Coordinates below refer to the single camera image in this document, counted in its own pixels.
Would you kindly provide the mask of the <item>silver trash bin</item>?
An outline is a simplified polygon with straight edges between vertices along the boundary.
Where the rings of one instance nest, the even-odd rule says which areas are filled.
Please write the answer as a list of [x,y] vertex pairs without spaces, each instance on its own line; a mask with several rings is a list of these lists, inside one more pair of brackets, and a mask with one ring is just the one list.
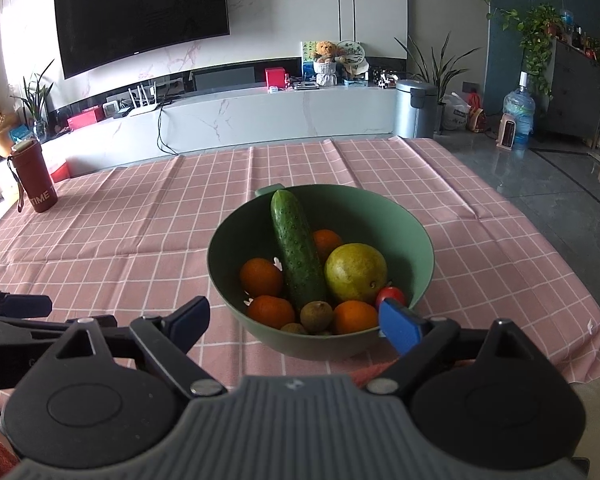
[[434,135],[438,90],[433,84],[413,79],[396,82],[396,116],[393,133],[403,139]]

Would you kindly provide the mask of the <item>red water bottle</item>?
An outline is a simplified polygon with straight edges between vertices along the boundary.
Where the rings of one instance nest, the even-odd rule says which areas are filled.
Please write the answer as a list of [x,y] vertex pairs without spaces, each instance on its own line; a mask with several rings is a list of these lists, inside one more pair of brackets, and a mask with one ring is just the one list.
[[29,138],[15,144],[7,157],[7,166],[17,183],[19,212],[25,197],[36,212],[49,210],[58,202],[38,140]]

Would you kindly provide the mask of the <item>brown longan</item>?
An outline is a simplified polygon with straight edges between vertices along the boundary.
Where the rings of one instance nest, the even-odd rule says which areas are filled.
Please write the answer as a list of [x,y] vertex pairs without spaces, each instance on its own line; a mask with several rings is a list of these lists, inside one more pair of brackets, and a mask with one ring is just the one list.
[[300,311],[300,322],[310,334],[318,334],[329,328],[334,309],[326,301],[311,301]]
[[308,332],[304,328],[304,326],[300,323],[287,323],[281,329],[282,332],[291,333],[291,334],[299,334],[299,335],[307,335]]

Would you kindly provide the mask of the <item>orange tangerine on cloth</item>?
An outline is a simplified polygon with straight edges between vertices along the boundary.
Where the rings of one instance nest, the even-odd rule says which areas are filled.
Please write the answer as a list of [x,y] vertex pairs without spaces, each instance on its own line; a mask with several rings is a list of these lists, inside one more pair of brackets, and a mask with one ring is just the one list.
[[244,291],[251,297],[277,297],[283,289],[283,272],[265,258],[252,258],[239,270],[239,281]]

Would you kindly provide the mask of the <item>green colander bowl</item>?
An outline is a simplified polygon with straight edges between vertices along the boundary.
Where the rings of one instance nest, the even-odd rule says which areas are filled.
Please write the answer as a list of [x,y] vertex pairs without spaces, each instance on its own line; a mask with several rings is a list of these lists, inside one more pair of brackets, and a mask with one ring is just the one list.
[[434,274],[434,246],[425,228],[393,200],[345,185],[261,188],[215,230],[208,270],[234,318],[262,344],[293,358],[340,360],[376,344],[378,328],[317,336],[276,330],[250,318],[247,302],[253,296],[239,278],[240,269],[253,258],[279,261],[284,277],[280,292],[295,309],[312,300],[337,300],[313,240],[318,229],[335,232],[347,244],[378,250],[387,265],[388,284],[405,292],[408,308],[424,296]]

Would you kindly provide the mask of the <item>white tv cabinet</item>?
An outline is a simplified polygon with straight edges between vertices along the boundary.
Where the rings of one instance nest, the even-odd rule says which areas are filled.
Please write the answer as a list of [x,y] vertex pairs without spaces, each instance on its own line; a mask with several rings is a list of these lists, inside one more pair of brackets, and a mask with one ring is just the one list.
[[265,88],[209,93],[161,110],[109,118],[43,144],[50,170],[66,164],[79,177],[163,157],[234,145],[327,136],[377,136],[393,130],[396,92],[332,87],[270,93]]

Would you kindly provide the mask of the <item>teddy bear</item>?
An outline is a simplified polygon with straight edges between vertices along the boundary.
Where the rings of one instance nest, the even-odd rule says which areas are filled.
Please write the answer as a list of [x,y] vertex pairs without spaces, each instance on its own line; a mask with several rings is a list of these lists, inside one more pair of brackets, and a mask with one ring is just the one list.
[[315,44],[314,61],[317,63],[332,63],[338,55],[339,48],[331,41],[317,41]]

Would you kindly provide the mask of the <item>pink checkered tablecloth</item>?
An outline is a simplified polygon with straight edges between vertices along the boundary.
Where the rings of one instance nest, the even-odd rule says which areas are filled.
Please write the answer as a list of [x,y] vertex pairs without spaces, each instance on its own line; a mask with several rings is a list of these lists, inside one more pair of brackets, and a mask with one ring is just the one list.
[[253,146],[111,169],[62,182],[49,211],[0,221],[0,290],[45,294],[53,319],[126,323],[208,297],[192,358],[225,385],[245,375],[343,374],[387,362],[288,358],[256,341],[208,278],[218,224],[273,183],[337,183],[410,210],[436,252],[423,314],[466,326],[515,320],[572,382],[600,377],[600,204],[535,153],[481,151],[470,165],[434,141],[324,140]]

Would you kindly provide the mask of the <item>dark grey cabinet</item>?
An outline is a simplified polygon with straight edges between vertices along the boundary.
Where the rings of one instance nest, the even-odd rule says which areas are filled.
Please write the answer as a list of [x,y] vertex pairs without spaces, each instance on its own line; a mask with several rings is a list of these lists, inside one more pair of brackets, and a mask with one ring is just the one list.
[[553,55],[546,131],[594,139],[600,125],[600,66],[577,49],[557,41]]

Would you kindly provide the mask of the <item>hanging green plant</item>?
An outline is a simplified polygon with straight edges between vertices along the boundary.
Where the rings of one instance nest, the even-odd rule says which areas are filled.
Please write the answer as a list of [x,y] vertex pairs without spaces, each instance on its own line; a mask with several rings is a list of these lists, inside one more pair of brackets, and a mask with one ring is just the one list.
[[490,17],[501,21],[503,30],[519,32],[522,69],[528,75],[528,85],[536,96],[550,96],[546,71],[552,60],[554,39],[562,32],[562,17],[554,6],[539,3],[521,13],[516,9],[496,8]]

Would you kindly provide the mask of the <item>yellow-green pear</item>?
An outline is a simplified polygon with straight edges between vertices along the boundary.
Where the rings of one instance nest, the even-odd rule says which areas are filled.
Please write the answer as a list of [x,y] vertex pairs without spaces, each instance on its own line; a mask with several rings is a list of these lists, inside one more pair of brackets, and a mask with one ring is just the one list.
[[337,247],[326,260],[324,274],[329,290],[341,301],[372,304],[388,283],[385,257],[376,248],[362,243]]

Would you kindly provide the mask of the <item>orange tangerine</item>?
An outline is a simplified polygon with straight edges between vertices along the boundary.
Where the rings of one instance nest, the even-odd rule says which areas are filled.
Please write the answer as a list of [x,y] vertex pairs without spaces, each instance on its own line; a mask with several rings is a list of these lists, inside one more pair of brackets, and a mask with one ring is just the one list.
[[283,298],[259,296],[250,302],[247,315],[258,323],[281,330],[296,320],[292,305]]
[[353,334],[371,330],[378,326],[378,312],[364,301],[343,301],[334,309],[332,317],[337,335]]
[[265,258],[252,258],[239,270],[239,281],[244,291],[251,297],[277,297],[283,289],[283,272]]
[[341,236],[332,230],[321,229],[312,235],[321,263],[325,263],[329,255],[343,244]]

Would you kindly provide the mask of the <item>white router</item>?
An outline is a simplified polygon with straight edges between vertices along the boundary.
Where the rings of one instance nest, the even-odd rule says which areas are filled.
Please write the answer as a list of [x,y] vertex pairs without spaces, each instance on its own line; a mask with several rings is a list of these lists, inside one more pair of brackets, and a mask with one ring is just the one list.
[[138,84],[135,88],[130,87],[128,92],[131,100],[130,116],[153,112],[159,106],[158,91],[155,84],[150,86]]

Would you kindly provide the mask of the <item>potted leafy plant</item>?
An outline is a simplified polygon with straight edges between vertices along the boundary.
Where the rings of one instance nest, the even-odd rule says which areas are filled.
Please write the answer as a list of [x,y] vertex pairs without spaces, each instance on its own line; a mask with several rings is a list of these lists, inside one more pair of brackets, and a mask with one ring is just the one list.
[[438,50],[430,48],[428,55],[424,55],[422,49],[411,36],[408,36],[405,41],[394,37],[394,41],[406,54],[407,62],[415,66],[415,70],[412,73],[414,78],[419,82],[426,82],[426,84],[431,84],[436,88],[437,103],[439,105],[443,104],[443,98],[446,95],[446,90],[448,90],[450,82],[457,76],[467,72],[467,68],[458,67],[458,63],[480,50],[480,47],[475,47],[462,54],[449,54],[451,37],[452,32],[448,32],[442,46]]

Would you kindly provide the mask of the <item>red cherry tomato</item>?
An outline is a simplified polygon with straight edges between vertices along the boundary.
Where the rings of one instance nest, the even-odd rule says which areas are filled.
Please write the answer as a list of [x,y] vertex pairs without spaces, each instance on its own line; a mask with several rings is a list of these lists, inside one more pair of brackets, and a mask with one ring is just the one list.
[[402,292],[402,290],[400,288],[397,288],[396,286],[386,286],[378,292],[378,295],[376,297],[376,307],[380,308],[380,305],[385,300],[394,300],[401,306],[407,305],[404,292]]

